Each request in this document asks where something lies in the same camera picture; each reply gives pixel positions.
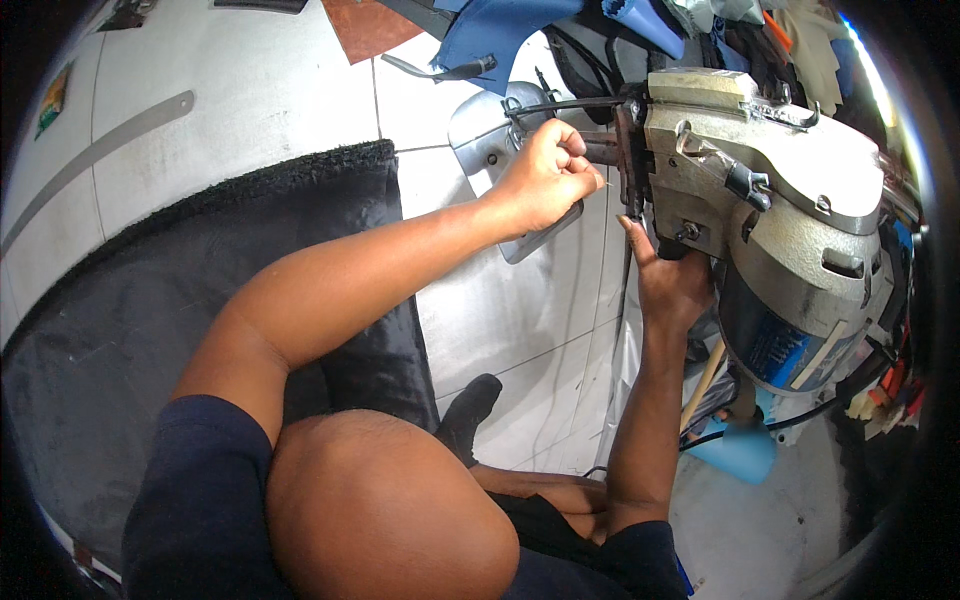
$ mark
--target red object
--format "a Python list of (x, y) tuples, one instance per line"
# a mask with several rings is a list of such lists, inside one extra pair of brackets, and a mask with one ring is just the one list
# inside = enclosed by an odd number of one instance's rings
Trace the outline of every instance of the red object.
[(780, 28), (780, 25), (777, 24), (777, 21), (774, 20), (774, 17), (770, 16), (770, 13), (767, 11), (763, 12), (763, 21), (770, 26), (770, 30), (774, 33), (774, 37), (780, 42), (780, 45), (783, 46), (783, 49), (786, 50), (787, 54), (790, 54), (790, 48), (793, 48), (793, 40), (790, 39), (790, 36)]
[(885, 381), (883, 389), (886, 390), (889, 397), (897, 397), (897, 394), (900, 393), (900, 386), (903, 384), (903, 374), (906, 372), (906, 365), (903, 363), (903, 359), (897, 361), (897, 364), (894, 365), (894, 368), (890, 370), (893, 376), (890, 378), (889, 382)]
[(906, 414), (909, 417), (913, 417), (914, 413), (920, 410), (920, 407), (924, 405), (924, 396), (926, 395), (926, 388), (920, 390), (920, 393), (917, 394), (917, 397), (913, 402), (906, 407)]

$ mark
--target wooden stick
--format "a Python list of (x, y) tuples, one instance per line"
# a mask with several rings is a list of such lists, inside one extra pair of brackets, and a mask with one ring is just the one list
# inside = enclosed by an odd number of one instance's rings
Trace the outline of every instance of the wooden stick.
[(684, 407), (684, 413), (680, 415), (680, 432), (683, 433), (686, 429), (686, 424), (690, 422), (690, 419), (693, 418), (693, 412), (697, 410), (697, 406), (700, 404), (700, 399), (704, 397), (704, 394), (707, 392), (707, 388), (710, 387), (710, 382), (713, 381), (713, 374), (716, 373), (717, 367), (720, 366), (720, 359), (723, 358), (723, 352), (727, 349), (727, 346), (723, 343), (723, 338), (717, 340), (716, 346), (713, 347), (713, 350), (710, 352), (710, 358), (707, 360), (707, 365), (704, 367), (704, 373), (700, 375), (700, 381), (697, 383), (697, 388), (693, 391), (693, 396), (690, 397), (690, 401)]

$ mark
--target brown leather piece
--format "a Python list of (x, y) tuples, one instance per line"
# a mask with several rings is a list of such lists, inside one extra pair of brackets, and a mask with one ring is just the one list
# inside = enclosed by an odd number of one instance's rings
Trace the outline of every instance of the brown leather piece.
[(374, 0), (323, 1), (350, 64), (383, 54), (423, 31)]

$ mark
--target leg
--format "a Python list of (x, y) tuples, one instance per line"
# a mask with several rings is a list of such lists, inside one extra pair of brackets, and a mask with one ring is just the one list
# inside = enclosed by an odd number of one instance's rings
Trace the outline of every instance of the leg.
[(415, 425), (355, 410), (283, 431), (267, 485), (277, 564), (309, 597), (498, 598), (516, 531)]
[(487, 492), (519, 498), (539, 494), (560, 511), (575, 532), (597, 545), (607, 536), (607, 486), (559, 473), (531, 473), (476, 465), (470, 474)]
[(476, 465), (470, 474), (487, 492), (528, 498), (543, 496), (558, 511), (571, 515), (590, 515), (607, 510), (607, 486), (576, 475), (531, 473)]

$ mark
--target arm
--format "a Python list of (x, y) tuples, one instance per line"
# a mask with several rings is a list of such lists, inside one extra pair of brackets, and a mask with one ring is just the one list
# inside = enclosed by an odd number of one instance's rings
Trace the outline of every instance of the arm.
[(713, 301), (705, 254), (662, 260), (640, 224), (626, 217), (620, 224), (639, 268), (643, 352), (608, 464), (609, 536), (635, 523), (667, 520), (677, 471), (686, 332)]
[(580, 134), (550, 121), (480, 199), (281, 258), (217, 316), (174, 398), (219, 396), (249, 413), (276, 444), (291, 371), (340, 346), (475, 253), (556, 222), (603, 184), (585, 151)]

